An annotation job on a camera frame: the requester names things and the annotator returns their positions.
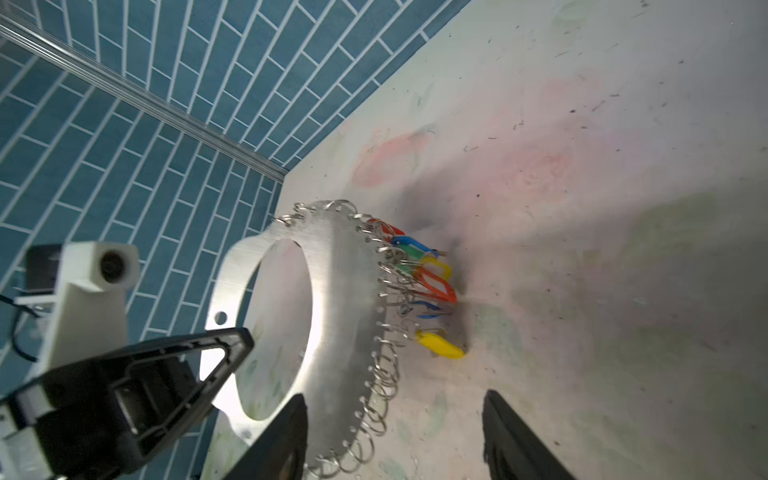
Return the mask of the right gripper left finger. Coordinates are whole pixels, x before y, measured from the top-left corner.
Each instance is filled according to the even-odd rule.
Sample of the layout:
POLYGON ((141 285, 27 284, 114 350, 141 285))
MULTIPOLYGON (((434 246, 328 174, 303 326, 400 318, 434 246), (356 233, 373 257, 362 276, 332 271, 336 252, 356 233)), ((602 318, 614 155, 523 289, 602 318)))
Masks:
POLYGON ((225 480, 299 480, 304 475, 308 411, 294 395, 249 447, 225 480))

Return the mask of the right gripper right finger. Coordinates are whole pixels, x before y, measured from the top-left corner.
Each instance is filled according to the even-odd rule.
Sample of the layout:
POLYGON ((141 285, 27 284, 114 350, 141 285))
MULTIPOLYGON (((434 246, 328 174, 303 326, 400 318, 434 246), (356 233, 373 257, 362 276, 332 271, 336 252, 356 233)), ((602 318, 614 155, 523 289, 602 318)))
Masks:
POLYGON ((483 457, 492 480, 575 479, 495 390, 485 394, 482 424, 483 457))

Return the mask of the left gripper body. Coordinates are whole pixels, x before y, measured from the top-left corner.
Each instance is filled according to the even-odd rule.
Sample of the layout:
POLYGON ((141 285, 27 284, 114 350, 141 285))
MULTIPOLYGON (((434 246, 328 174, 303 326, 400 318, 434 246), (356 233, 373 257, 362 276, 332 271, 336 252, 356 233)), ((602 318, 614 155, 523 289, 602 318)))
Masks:
POLYGON ((176 356, 51 370, 1 401, 4 479, 115 479, 178 439, 198 381, 176 356))

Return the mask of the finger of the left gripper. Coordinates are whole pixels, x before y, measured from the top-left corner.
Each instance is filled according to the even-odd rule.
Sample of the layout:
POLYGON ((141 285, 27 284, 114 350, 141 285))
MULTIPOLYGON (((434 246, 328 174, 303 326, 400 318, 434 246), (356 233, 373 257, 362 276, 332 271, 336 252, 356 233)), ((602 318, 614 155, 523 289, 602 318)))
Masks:
POLYGON ((119 355, 119 453, 155 456, 198 424, 253 348, 245 328, 150 340, 119 355))

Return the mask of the large keyring with chain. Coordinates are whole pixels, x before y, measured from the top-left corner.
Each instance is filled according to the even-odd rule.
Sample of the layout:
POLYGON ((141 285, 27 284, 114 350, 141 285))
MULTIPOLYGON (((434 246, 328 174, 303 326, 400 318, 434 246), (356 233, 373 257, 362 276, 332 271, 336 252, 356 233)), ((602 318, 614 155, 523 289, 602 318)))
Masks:
POLYGON ((302 363, 289 388, 308 408, 307 472, 317 479, 352 474, 375 454, 387 431, 376 402, 395 397, 397 348, 386 333, 388 287, 397 276, 395 248, 371 217, 348 200, 297 203, 262 234, 237 242, 224 256, 206 327, 234 324, 250 279, 280 241, 295 243, 308 266, 311 318, 302 363))

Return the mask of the yellow tagged key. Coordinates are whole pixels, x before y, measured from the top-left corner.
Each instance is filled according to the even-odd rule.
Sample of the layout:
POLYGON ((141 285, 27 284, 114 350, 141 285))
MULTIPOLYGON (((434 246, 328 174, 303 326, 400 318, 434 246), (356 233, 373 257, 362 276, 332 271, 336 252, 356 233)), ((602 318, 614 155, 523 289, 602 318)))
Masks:
POLYGON ((419 345, 442 358, 459 360, 467 353, 461 337, 444 328, 419 328, 414 338, 419 345))

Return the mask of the bunch of coloured key tags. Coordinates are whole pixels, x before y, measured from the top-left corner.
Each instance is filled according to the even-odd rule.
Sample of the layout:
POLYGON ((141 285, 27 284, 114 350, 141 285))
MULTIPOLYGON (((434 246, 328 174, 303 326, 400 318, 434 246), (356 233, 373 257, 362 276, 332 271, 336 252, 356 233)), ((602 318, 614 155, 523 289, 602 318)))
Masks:
POLYGON ((380 294, 402 318, 433 320, 451 315, 458 294, 450 284, 452 267, 446 253, 426 246, 379 218, 364 216, 358 230, 382 255, 380 294))

